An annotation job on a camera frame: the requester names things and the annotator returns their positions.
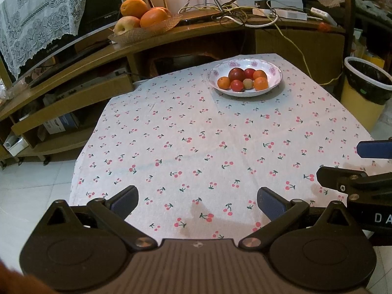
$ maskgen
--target bowl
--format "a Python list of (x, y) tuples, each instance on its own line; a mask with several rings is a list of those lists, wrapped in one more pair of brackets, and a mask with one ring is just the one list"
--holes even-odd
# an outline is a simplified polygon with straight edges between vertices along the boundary
[(121, 45), (132, 44), (169, 31), (180, 22), (181, 18), (182, 15), (176, 14), (175, 16), (148, 28), (134, 28), (132, 30), (126, 31), (121, 35), (111, 34), (108, 36), (108, 38), (109, 40), (117, 42)]
[[(263, 70), (267, 75), (269, 87), (263, 90), (255, 90), (254, 88), (252, 88), (249, 90), (245, 90), (244, 92), (234, 92), (231, 89), (224, 90), (219, 88), (217, 84), (218, 79), (223, 76), (228, 76), (230, 70), (235, 67), (240, 67), (243, 70), (247, 68)], [(212, 87), (224, 94), (235, 97), (253, 97), (265, 94), (272, 90), (274, 87), (278, 86), (282, 78), (283, 74), (279, 67), (270, 62), (258, 60), (256, 58), (243, 58), (221, 62), (211, 68), (207, 73), (207, 81), (211, 84)]]

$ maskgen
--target wooden tv stand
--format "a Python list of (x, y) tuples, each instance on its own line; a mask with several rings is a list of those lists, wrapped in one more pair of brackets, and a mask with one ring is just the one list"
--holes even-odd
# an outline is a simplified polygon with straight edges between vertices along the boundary
[[(266, 19), (257, 19), (252, 24), (264, 24), (268, 21)], [(317, 27), (319, 23), (317, 21), (283, 20), (278, 21), (277, 24), (283, 34), (293, 40), (302, 50), (315, 81), (319, 83), (327, 82), (340, 74), (344, 47), (344, 29), (333, 28), (329, 33), (318, 32)], [(12, 157), (1, 145), (11, 130), (16, 135), (22, 135), (29, 144), (29, 147), (20, 152), (16, 158), (37, 156), (44, 161), (49, 155), (83, 147), (93, 133), (107, 100), (134, 90), (132, 77), (123, 74), (74, 93), (46, 108), (38, 110), (20, 122), (17, 121), (15, 113), (19, 109), (31, 101), (42, 97), (59, 85), (86, 71), (119, 58), (127, 58), (133, 73), (145, 75), (146, 52), (150, 52), (158, 46), (192, 38), (202, 38), (211, 34), (215, 34), (219, 39), (220, 34), (224, 32), (235, 32), (236, 37), (243, 36), (243, 54), (277, 53), (305, 71), (301, 55), (289, 42), (283, 39), (274, 26), (267, 27), (267, 29), (244, 29), (243, 26), (238, 27), (235, 24), (222, 26), (219, 23), (207, 22), (178, 26), (163, 35), (129, 46), (109, 45), (64, 69), (42, 84), (24, 90), (1, 108), (0, 160)], [(38, 139), (37, 127), (39, 125), (47, 120), (78, 109), (86, 110), (86, 118), (78, 129), (48, 135), (43, 142)]]

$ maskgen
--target cherry print tablecloth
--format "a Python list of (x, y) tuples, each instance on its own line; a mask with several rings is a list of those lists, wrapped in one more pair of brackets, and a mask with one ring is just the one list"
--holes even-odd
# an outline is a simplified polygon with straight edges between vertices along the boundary
[(127, 218), (163, 238), (233, 238), (268, 223), (256, 193), (267, 186), (312, 206), (347, 195), (320, 187), (321, 165), (391, 171), (355, 151), (370, 135), (343, 106), (276, 54), (279, 87), (253, 98), (209, 87), (215, 63), (150, 79), (111, 99), (75, 166), (71, 205), (110, 198), (128, 185), (139, 205)]

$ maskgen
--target black trash bag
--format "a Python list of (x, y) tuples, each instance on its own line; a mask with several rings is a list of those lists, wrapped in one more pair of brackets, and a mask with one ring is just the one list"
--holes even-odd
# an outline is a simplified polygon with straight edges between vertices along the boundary
[(347, 57), (344, 73), (348, 84), (363, 98), (378, 105), (385, 105), (392, 96), (392, 77), (377, 65), (366, 60)]

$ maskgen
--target tablecloth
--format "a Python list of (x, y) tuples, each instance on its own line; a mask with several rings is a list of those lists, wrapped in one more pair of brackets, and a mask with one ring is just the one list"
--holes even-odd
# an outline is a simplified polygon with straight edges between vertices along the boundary
[(276, 54), (283, 79), (253, 98), (222, 95), (206, 81), (217, 62), (150, 79), (111, 99), (75, 165), (71, 205), (110, 198), (133, 184), (139, 205), (127, 218), (163, 238), (233, 238), (268, 223), (256, 194), (267, 186), (287, 200), (324, 207), (347, 195), (321, 187), (322, 166), (391, 171), (361, 159), (370, 135), (321, 86)]
[(9, 71), (64, 34), (77, 35), (86, 0), (0, 0), (0, 51)]

